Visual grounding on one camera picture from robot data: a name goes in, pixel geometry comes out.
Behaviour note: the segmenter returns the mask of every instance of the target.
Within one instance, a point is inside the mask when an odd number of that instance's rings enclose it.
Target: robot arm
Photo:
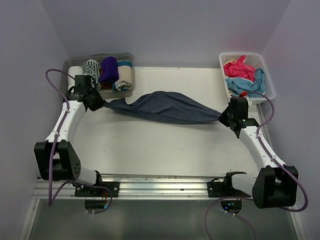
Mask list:
[[[69,103],[69,112],[60,128],[55,145],[55,156],[52,166],[52,180],[70,180],[80,185],[101,185],[101,175],[98,171],[90,170],[81,166],[81,162],[71,144],[78,124],[87,109],[95,111],[101,108],[104,100],[99,92],[91,87],[91,77],[86,75],[75,76],[73,92],[66,94]],[[55,135],[68,111],[67,103],[62,104],[60,117],[50,135],[44,142],[37,142],[34,153],[38,163],[41,178],[49,179],[49,160]]]
[[[297,184],[267,155],[257,137],[259,124],[254,118],[248,118],[248,107],[246,98],[232,97],[219,121],[229,127],[246,146],[258,167],[259,174],[255,178],[244,172],[231,172],[224,178],[229,182],[227,187],[252,196],[258,208],[293,206],[296,202]],[[298,178],[297,169],[294,166],[286,166],[262,134],[260,138],[272,158]]]

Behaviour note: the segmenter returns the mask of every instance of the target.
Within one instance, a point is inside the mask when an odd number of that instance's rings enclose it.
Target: black mounting bracket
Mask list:
[[[250,197],[248,194],[236,190],[232,187],[232,175],[235,174],[246,174],[242,171],[233,171],[228,172],[225,177],[223,178],[223,181],[220,181],[219,178],[214,178],[211,181],[208,181],[206,183],[207,191],[208,191],[208,197],[209,198],[221,198],[221,197]]]
[[[112,193],[113,198],[117,198],[119,196],[120,182],[103,181],[99,184],[99,186],[109,189]],[[92,188],[89,186],[76,186],[74,196],[82,198],[102,197],[103,190],[100,188]]]

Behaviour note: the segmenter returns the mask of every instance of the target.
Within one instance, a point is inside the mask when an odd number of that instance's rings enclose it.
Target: striped folded cloth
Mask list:
[[[83,74],[91,76],[91,86],[93,88],[101,89],[101,84],[98,81],[100,78],[99,64],[96,60],[90,59],[83,64]]]
[[[119,80],[112,83],[112,90],[124,92],[132,87],[132,63],[130,61],[117,61]]]

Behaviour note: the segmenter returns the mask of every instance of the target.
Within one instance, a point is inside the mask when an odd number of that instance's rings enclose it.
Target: white plastic basket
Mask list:
[[[223,83],[224,83],[224,88],[226,95],[228,96],[228,99],[230,101],[230,98],[232,97],[231,93],[229,92],[227,83],[225,81],[226,75],[225,75],[225,70],[224,70],[224,64],[231,59],[239,59],[242,55],[245,55],[245,62],[244,64],[246,65],[251,65],[254,68],[258,69],[261,68],[264,71],[265,74],[265,87],[266,87],[266,92],[265,95],[269,99],[274,99],[276,96],[274,86],[272,84],[272,80],[270,78],[267,66],[260,54],[253,53],[253,52],[223,52],[219,55],[219,61],[220,61],[220,67],[222,71],[222,77],[223,77]],[[266,99],[264,97],[252,97],[252,104],[261,104],[264,102]]]

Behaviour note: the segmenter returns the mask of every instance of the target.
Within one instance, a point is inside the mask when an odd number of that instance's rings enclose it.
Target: purple folded cloth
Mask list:
[[[112,84],[119,80],[117,59],[114,56],[108,56],[101,62],[102,74],[99,78],[100,83]]]

